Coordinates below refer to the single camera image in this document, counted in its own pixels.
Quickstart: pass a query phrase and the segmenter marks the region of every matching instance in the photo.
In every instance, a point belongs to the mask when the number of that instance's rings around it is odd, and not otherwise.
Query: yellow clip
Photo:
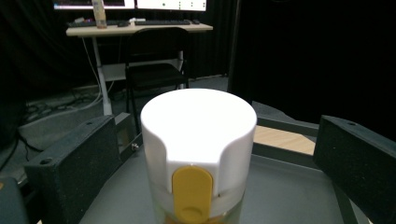
[[[180,221],[199,224],[209,219],[212,184],[212,175],[198,166],[184,166],[174,172],[174,210]]]

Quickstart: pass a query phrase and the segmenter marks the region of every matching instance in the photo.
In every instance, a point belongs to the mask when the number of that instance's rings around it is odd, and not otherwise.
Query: bottle
[[[156,223],[239,224],[253,107],[228,92],[185,89],[153,98],[140,118]]]
[[[93,15],[96,20],[96,27],[98,29],[106,29],[106,13],[103,0],[92,0]]]

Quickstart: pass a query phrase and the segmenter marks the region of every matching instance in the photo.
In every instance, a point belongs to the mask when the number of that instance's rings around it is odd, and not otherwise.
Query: chair backrest
[[[145,28],[127,40],[126,57],[154,53],[183,51],[185,55],[189,45],[189,33],[179,27]]]

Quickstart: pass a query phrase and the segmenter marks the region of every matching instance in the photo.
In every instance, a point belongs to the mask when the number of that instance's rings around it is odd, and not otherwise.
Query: black panel
[[[396,142],[323,116],[314,162],[374,223],[396,223]]]
[[[120,165],[112,116],[88,120],[29,161],[28,182],[48,209],[43,223],[79,223]]]

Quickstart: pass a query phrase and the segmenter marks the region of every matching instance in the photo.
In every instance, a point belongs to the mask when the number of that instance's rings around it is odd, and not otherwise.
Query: monitor screen
[[[52,0],[54,9],[92,9],[91,0]],[[134,0],[104,0],[105,9],[133,9]]]
[[[138,9],[206,11],[206,0],[137,0]]]

